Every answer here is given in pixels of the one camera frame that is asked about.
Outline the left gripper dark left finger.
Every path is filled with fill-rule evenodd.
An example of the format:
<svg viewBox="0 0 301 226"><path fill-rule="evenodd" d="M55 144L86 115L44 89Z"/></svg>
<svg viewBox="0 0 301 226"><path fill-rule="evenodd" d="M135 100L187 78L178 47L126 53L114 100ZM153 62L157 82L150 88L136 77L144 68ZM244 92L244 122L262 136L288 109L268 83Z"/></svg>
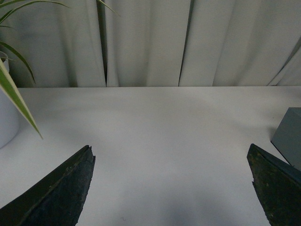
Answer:
<svg viewBox="0 0 301 226"><path fill-rule="evenodd" d="M25 193L0 209L2 226L74 226L90 188L95 156L81 148Z"/></svg>

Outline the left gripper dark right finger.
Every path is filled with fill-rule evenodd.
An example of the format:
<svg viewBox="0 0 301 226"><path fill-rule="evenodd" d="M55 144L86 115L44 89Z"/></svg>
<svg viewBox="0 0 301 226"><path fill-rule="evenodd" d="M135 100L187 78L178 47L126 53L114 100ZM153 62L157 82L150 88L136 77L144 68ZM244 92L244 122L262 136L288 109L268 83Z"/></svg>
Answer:
<svg viewBox="0 0 301 226"><path fill-rule="evenodd" d="M251 144L247 161L253 187L272 226L301 224L301 172L279 158Z"/></svg>

